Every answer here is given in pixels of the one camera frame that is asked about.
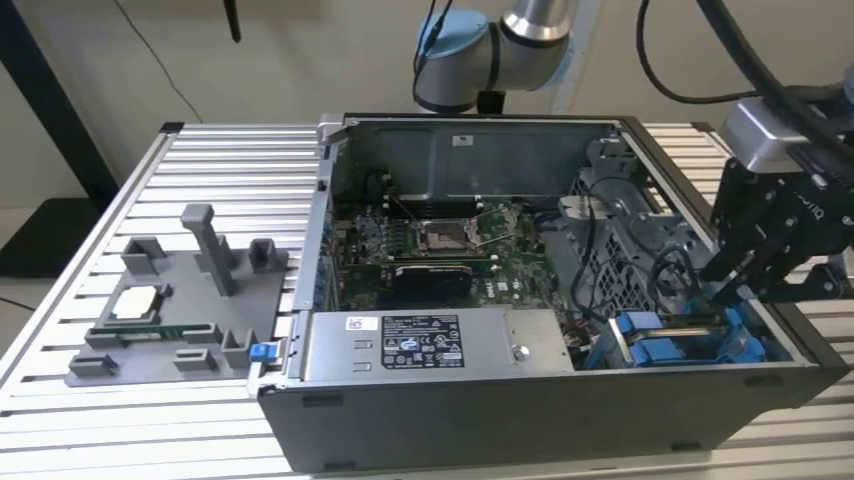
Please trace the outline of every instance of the black stand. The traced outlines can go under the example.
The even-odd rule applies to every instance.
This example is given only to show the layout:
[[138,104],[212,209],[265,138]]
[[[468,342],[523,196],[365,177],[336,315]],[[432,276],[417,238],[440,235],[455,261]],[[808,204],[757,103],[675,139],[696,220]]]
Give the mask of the black stand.
[[0,0],[0,59],[88,195],[38,206],[0,250],[0,276],[54,277],[118,187],[12,0]]

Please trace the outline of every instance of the floor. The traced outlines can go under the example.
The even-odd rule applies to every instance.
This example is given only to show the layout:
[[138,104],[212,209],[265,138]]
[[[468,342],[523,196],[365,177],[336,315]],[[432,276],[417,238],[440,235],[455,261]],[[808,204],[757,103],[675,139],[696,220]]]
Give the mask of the floor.
[[[33,211],[34,208],[0,208],[0,246],[12,238]],[[0,277],[0,297],[36,307],[52,285],[53,279]],[[29,315],[29,311],[0,302],[0,355],[12,344]]]

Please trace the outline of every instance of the white wall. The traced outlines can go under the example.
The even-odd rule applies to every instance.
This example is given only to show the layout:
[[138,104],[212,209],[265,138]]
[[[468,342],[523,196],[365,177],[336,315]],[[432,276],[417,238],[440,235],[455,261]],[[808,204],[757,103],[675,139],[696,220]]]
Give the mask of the white wall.
[[[628,114],[647,121],[704,120],[719,125],[727,105],[681,105],[655,91],[643,75],[633,42],[639,3],[599,3],[591,49],[568,111]],[[729,0],[727,6],[783,83],[808,85],[841,79],[854,62],[854,1]],[[749,89],[693,1],[652,0],[645,30],[649,61],[671,90],[704,96]]]
[[[413,111],[410,62],[426,0],[121,0],[205,122],[316,122],[326,111]],[[459,0],[492,18],[503,0]],[[104,156],[129,173],[164,121],[193,122],[110,0],[17,2]],[[547,113],[551,91],[507,110]]]
[[0,65],[0,208],[36,207],[82,188],[24,96]]

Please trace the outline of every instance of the metal rail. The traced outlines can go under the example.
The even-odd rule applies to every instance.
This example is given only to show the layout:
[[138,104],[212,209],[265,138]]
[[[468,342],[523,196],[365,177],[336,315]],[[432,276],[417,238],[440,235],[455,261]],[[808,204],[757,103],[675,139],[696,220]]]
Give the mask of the metal rail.
[[[647,124],[707,198],[725,147],[689,124]],[[210,202],[233,247],[274,239],[298,267],[302,225],[317,166],[314,127],[188,126],[158,137],[105,220],[0,362],[0,475],[10,478],[281,478],[293,475],[242,380],[70,389],[61,376],[124,265],[129,236],[156,235],[165,249],[194,248],[180,229],[188,202]],[[294,275],[281,292],[289,323]],[[854,364],[854,301],[800,306]],[[600,459],[382,479],[795,479],[854,472],[854,375],[807,406],[763,414],[711,453]]]

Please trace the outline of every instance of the blue latch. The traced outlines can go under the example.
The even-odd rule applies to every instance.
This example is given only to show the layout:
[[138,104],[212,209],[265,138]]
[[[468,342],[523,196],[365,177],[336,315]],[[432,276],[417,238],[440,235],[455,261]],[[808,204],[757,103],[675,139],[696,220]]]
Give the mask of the blue latch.
[[249,361],[272,363],[278,358],[278,343],[256,343],[249,347]]

